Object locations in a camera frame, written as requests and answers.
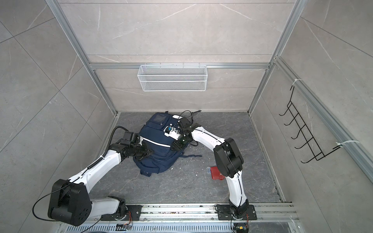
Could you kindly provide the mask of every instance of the cable tie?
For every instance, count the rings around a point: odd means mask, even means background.
[[[356,143],[360,143],[359,141],[356,141],[356,140],[347,140],[347,141],[344,141],[344,142],[341,142],[341,143],[339,143],[339,142],[335,142],[335,143],[337,143],[338,146],[343,147],[342,144],[345,144],[345,143],[348,143],[348,142],[356,142]]]
[[[298,81],[298,80],[301,80],[301,79],[294,79],[294,82],[293,82],[292,86],[294,86],[294,83],[295,83],[296,81]]]

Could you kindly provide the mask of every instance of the marble wall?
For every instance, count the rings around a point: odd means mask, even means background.
[[[0,6],[0,232],[49,232],[33,204],[94,160],[113,115],[44,0]]]
[[[206,91],[143,91],[137,69],[97,70],[118,111],[247,111],[264,69],[209,69]]]
[[[59,1],[90,62],[269,62],[294,1],[231,2]],[[246,111],[264,71],[209,70],[204,92],[144,92],[135,70],[97,72],[118,111]]]
[[[373,155],[373,1],[315,1],[282,58]]]
[[[268,62],[293,1],[60,1],[93,62]]]
[[[371,154],[372,7],[364,0],[309,0],[281,55]],[[294,148],[304,140],[291,139],[298,129],[294,122],[284,126],[292,119],[289,113],[279,116],[290,87],[276,69],[253,112],[286,200],[294,203],[307,232],[371,232],[373,185],[350,155],[339,149],[320,161],[301,162],[312,157],[311,151]],[[298,91],[292,100],[322,151],[331,151],[333,134]],[[315,143],[311,147],[319,152]]]
[[[306,232],[370,232],[373,184],[351,156],[342,148],[319,161],[302,163],[312,153],[307,146],[295,149],[305,140],[302,135],[291,138],[299,128],[295,122],[284,125],[292,120],[289,112],[279,115],[286,111],[291,84],[276,68],[252,114],[286,201],[294,203]],[[329,153],[337,139],[297,90],[292,101],[321,150]],[[309,131],[303,132],[309,139]],[[315,153],[320,152],[314,141],[310,144]]]

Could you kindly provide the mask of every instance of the black mounting plate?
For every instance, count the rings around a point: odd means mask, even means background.
[[[126,205],[127,212],[131,212],[132,221],[138,221],[140,219],[142,205]],[[102,215],[101,221],[115,221],[112,214]],[[122,221],[129,221],[129,214],[127,214]]]
[[[219,220],[231,220],[232,219],[232,212],[231,207],[229,205],[216,205],[216,210],[218,212],[217,216]],[[243,220],[246,220],[246,214],[249,217],[249,220],[257,220],[255,207],[253,205],[249,205],[246,211],[242,214]]]

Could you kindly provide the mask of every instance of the tile floor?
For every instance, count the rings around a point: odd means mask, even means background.
[[[139,132],[153,113],[121,113],[117,125]],[[242,180],[249,202],[279,202],[271,177],[247,113],[195,113],[194,122],[222,138],[232,137],[244,158]],[[121,136],[119,130],[113,141]],[[179,158],[167,171],[140,175],[131,158],[108,172],[92,189],[91,198],[117,196],[127,203],[141,202],[227,202],[225,180],[212,180],[207,167],[215,166],[214,154],[200,144],[185,150],[185,155],[202,157]]]

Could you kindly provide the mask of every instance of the reflective stripe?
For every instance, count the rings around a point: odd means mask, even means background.
[[[165,145],[165,144],[161,144],[161,143],[153,142],[153,141],[151,141],[151,140],[149,140],[149,139],[146,139],[146,138],[143,138],[143,139],[146,140],[146,141],[148,141],[148,142],[154,143],[154,144],[156,144],[156,145],[158,145],[158,146],[171,147],[171,146],[169,146],[169,145]]]

